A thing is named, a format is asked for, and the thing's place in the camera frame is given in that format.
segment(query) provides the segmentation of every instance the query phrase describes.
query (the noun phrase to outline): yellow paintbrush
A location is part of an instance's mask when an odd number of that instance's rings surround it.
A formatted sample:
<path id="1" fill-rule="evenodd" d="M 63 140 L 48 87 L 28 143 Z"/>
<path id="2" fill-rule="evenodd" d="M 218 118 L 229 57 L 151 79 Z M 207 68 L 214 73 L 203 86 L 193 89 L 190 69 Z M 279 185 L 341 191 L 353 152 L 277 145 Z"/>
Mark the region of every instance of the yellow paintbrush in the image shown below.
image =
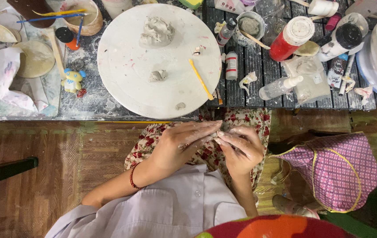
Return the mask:
<path id="1" fill-rule="evenodd" d="M 49 12 L 49 13 L 38 13 L 33 11 L 35 14 L 40 15 L 40 16 L 57 16 L 57 15 L 65 15 L 65 14 L 70 14 L 70 13 L 76 13 L 76 12 L 82 12 L 86 11 L 87 9 L 78 9 L 78 10 L 69 10 L 69 11 L 58 11 L 58 12 Z"/>
<path id="2" fill-rule="evenodd" d="M 209 91 L 207 90 L 206 85 L 203 83 L 202 77 L 200 77 L 199 73 L 197 73 L 197 69 L 196 69 L 196 67 L 194 67 L 194 63 L 193 63 L 193 61 L 192 61 L 191 59 L 188 59 L 188 62 L 190 62 L 191 67 L 193 68 L 194 72 L 196 73 L 197 77 L 199 78 L 200 83 L 202 84 L 204 90 L 205 90 L 206 93 L 207 93 L 207 97 L 209 98 L 209 100 L 213 100 L 213 96 L 212 96 L 212 94 L 210 94 Z"/>

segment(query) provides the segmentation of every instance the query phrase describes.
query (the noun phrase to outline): pottery wheel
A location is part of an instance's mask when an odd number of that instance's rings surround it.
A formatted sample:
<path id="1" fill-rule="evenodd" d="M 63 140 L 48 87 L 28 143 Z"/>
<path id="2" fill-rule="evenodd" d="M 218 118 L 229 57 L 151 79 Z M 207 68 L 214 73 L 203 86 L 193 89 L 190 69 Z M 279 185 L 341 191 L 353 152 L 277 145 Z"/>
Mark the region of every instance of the pottery wheel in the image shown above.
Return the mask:
<path id="1" fill-rule="evenodd" d="M 173 41 L 162 48 L 139 45 L 144 22 L 161 17 L 175 29 Z M 196 47 L 199 56 L 193 56 Z M 195 15 L 168 4 L 146 4 L 115 18 L 103 33 L 97 64 L 103 84 L 125 108 L 154 119 L 170 119 L 198 109 L 208 99 L 188 59 L 194 61 L 212 93 L 221 75 L 221 52 L 211 30 Z M 165 81 L 149 82 L 152 71 L 165 70 Z M 177 107 L 184 103 L 185 108 Z"/>

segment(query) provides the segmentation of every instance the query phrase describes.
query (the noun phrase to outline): hand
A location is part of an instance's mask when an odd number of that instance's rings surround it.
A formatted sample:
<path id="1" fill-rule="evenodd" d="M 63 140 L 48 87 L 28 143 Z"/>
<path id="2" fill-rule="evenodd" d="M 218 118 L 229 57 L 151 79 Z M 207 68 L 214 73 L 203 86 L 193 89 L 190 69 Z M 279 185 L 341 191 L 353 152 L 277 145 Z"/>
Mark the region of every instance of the hand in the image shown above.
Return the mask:
<path id="1" fill-rule="evenodd" d="M 203 144 L 211 141 L 213 138 L 209 134 L 216 132 L 221 125 L 222 120 L 186 122 L 166 129 L 149 160 L 167 177 L 181 168 Z"/>
<path id="2" fill-rule="evenodd" d="M 263 160 L 264 147 L 253 127 L 232 127 L 229 133 L 219 131 L 215 141 L 221 147 L 226 157 L 228 172 L 231 177 L 245 177 Z"/>

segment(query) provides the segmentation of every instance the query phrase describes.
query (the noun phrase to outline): colorful fabric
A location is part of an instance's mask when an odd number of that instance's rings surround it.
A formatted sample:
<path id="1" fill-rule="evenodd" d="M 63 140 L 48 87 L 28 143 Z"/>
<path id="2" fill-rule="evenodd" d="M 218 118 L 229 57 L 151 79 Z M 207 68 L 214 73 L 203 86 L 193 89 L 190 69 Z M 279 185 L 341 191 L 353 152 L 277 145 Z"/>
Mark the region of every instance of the colorful fabric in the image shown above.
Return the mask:
<path id="1" fill-rule="evenodd" d="M 211 121 L 210 112 L 206 109 L 200 110 L 200 121 Z M 266 148 L 268 146 L 270 112 L 266 108 L 260 109 L 224 109 L 222 115 L 217 115 L 215 120 L 222 119 L 221 130 L 227 131 L 232 126 L 247 125 L 256 128 L 265 150 L 263 152 L 264 160 L 256 165 L 250 172 L 252 187 L 255 188 L 259 182 L 262 173 L 263 164 L 265 163 Z M 131 153 L 125 159 L 125 169 L 133 168 L 134 165 L 147 159 L 153 152 L 160 140 L 162 132 L 168 128 L 174 127 L 181 122 L 171 122 L 167 124 L 150 124 L 141 132 L 138 143 L 131 150 Z M 225 156 L 221 148 L 215 141 L 207 142 L 202 149 L 199 149 L 186 164 L 207 164 L 210 171 L 219 169 L 227 186 L 230 185 L 231 176 L 225 165 Z"/>
<path id="2" fill-rule="evenodd" d="M 377 187 L 377 163 L 363 132 L 320 137 L 273 156 L 290 162 L 331 212 L 361 208 Z"/>
<path id="3" fill-rule="evenodd" d="M 212 227 L 195 238 L 354 238 L 323 220 L 304 216 L 270 215 L 230 221 Z"/>

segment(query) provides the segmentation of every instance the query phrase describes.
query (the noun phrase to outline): floral skirt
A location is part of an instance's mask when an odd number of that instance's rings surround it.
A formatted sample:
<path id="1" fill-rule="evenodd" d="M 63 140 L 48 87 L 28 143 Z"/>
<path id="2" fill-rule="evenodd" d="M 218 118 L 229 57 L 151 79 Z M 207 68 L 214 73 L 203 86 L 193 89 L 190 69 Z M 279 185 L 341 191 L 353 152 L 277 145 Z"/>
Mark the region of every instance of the floral skirt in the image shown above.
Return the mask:
<path id="1" fill-rule="evenodd" d="M 262 173 L 263 164 L 265 163 L 266 148 L 268 147 L 269 128 L 270 128 L 270 112 L 266 108 L 260 109 L 223 109 L 215 116 L 215 111 L 208 109 L 200 109 L 200 121 L 223 120 L 221 130 L 227 131 L 232 126 L 246 125 L 256 129 L 265 150 L 263 152 L 264 160 L 256 165 L 250 172 L 250 181 L 252 188 L 255 189 Z M 168 128 L 174 127 L 181 122 L 171 122 L 167 124 L 150 124 L 144 129 L 139 137 L 138 143 L 134 146 L 131 153 L 125 158 L 125 170 L 131 169 L 134 165 L 144 159 L 149 158 L 153 149 L 160 140 L 162 132 Z M 225 155 L 215 141 L 207 142 L 199 149 L 191 159 L 186 163 L 190 165 L 207 164 L 210 171 L 219 169 L 229 187 L 231 176 L 228 173 L 225 164 Z"/>

